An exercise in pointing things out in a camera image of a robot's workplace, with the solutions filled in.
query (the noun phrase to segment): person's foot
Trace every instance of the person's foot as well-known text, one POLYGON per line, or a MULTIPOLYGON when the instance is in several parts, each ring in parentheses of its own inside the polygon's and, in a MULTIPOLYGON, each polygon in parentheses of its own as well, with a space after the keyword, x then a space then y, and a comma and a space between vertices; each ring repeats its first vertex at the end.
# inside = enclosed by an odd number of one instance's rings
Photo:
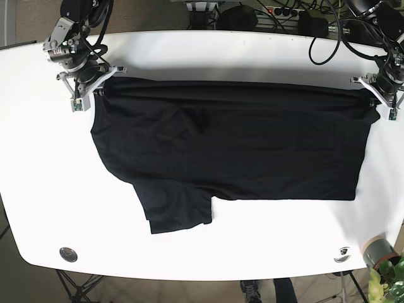
POLYGON ((246 297, 246 303, 262 303, 257 281, 240 281, 240 287, 246 297))

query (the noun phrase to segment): white table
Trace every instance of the white table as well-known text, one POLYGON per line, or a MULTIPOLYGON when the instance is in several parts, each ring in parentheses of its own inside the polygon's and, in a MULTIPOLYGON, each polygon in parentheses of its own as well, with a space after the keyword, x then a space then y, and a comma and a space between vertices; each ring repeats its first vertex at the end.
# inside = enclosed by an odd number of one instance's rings
MULTIPOLYGON (((357 88, 377 72, 343 45, 325 66, 310 63, 311 38, 241 32, 107 35, 111 63, 154 80, 228 80, 357 88)), ((314 58, 335 41, 316 41, 314 58)), ((356 46, 368 54, 383 54, 356 46)), ((0 192, 21 256, 84 273, 167 280, 240 280, 364 267, 360 246, 404 217, 404 122, 371 129, 355 201, 213 199, 213 223, 151 235, 132 185, 103 166, 90 135, 94 106, 72 113, 62 71, 42 46, 0 52, 0 192), (339 249, 350 259, 336 263, 339 249), (78 253, 75 263, 61 247, 78 253)))

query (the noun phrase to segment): t-shirt sleeve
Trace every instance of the t-shirt sleeve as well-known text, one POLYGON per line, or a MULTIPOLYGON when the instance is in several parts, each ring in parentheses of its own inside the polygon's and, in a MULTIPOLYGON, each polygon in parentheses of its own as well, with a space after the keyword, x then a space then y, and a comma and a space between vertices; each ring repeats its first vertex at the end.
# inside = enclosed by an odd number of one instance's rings
POLYGON ((211 196, 202 189, 171 179, 136 179, 133 186, 152 234, 212 222, 211 196))

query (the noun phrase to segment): black t-shirt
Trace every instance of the black t-shirt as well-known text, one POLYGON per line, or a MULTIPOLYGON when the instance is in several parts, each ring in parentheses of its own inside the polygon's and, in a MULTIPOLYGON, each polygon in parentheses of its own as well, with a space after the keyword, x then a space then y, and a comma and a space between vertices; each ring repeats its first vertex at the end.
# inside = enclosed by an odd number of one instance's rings
POLYGON ((111 78, 95 104, 99 155, 153 234, 210 223, 212 196, 353 200, 379 119, 365 90, 268 83, 111 78))

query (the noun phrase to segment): floor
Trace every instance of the floor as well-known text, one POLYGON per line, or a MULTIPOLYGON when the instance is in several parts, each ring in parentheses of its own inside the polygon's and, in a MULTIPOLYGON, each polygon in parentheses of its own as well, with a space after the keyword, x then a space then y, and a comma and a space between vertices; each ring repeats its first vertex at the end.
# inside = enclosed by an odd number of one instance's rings
MULTIPOLYGON (((183 3, 169 0, 116 0, 108 32, 145 30, 181 30, 189 24, 183 3)), ((16 10, 17 42, 43 41, 50 35, 57 19, 61 0, 19 0, 16 10)), ((0 231, 6 226, 3 204, 0 201, 0 231)), ((398 245, 404 247, 404 233, 398 245)), ((2 302, 68 302, 68 297, 52 269, 29 265, 18 253, 13 234, 9 231, 0 242, 0 296, 2 302)), ((367 270, 355 271, 360 286, 366 291, 367 270)), ((87 275, 72 273, 77 284, 87 275)), ((315 303, 340 291, 340 279, 333 275, 303 276, 292 279, 299 303, 315 303)), ((353 282, 347 278, 349 303, 363 302, 353 282)), ((271 280, 260 282, 262 300, 275 301, 271 280)), ((186 303, 242 303, 239 282, 182 282, 137 280, 107 277, 90 298, 109 303, 124 302, 186 302, 186 303)))

